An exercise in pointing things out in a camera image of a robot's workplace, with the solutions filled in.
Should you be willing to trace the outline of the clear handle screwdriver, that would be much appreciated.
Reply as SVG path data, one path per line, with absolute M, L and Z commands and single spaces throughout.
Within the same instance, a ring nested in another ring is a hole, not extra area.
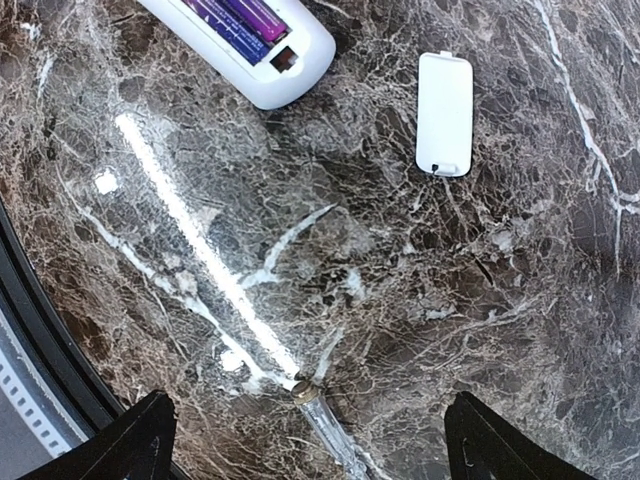
M 314 383 L 303 380 L 292 388 L 291 396 L 321 443 L 336 463 L 343 467 L 347 478 L 369 480 L 367 466 L 359 458 L 354 442 L 337 420 L 320 389 Z

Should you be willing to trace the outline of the white battery cover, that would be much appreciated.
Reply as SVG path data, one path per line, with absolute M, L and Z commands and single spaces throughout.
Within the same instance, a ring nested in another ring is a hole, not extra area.
M 473 67 L 441 51 L 418 62 L 416 164 L 440 177 L 462 177 L 471 168 Z

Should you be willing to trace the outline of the white remote control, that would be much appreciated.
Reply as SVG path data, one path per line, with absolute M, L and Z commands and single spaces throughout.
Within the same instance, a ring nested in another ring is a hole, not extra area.
M 336 42 L 300 1 L 141 3 L 255 107 L 274 110 L 312 89 Z

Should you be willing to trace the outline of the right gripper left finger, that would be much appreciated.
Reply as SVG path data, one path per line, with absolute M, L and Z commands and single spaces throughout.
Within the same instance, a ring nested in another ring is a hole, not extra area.
M 99 434 L 29 473 L 29 480 L 167 479 L 176 434 L 174 403 L 154 390 Z

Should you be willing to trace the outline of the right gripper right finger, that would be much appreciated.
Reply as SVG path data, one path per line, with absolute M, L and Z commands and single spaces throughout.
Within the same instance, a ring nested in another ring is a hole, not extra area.
M 444 423 L 453 480 L 591 477 L 541 448 L 468 391 L 456 395 Z

